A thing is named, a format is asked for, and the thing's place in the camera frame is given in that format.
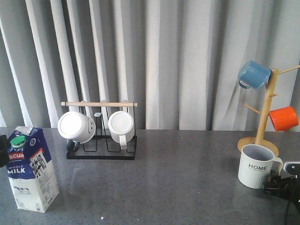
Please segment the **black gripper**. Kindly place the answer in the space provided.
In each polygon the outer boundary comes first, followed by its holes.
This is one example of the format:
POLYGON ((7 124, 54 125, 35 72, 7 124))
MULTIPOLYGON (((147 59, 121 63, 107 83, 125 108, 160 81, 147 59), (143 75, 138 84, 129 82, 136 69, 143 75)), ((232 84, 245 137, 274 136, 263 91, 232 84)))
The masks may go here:
POLYGON ((291 174, 290 177, 281 178, 278 172, 271 170, 271 174, 263 183, 264 192, 288 201, 284 214, 284 224, 287 224, 288 211, 291 203, 300 213, 300 163, 286 162, 284 171, 291 174))
POLYGON ((9 162, 8 139, 6 135, 0 136, 0 167, 4 167, 9 162))

